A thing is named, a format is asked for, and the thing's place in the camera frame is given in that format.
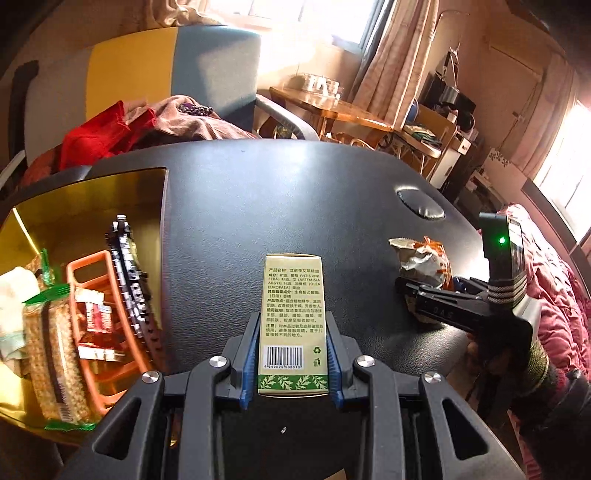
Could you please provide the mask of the gloved right hand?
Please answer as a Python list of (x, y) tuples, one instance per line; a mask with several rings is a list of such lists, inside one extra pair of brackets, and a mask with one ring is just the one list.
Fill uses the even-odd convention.
[(512, 398), (525, 399), (533, 395), (552, 397), (563, 384), (561, 374), (539, 340), (523, 355), (510, 349), (492, 353), (483, 347), (483, 341), (474, 334), (469, 334), (468, 340), (469, 364), (478, 372), (484, 371), (504, 380), (505, 390)]

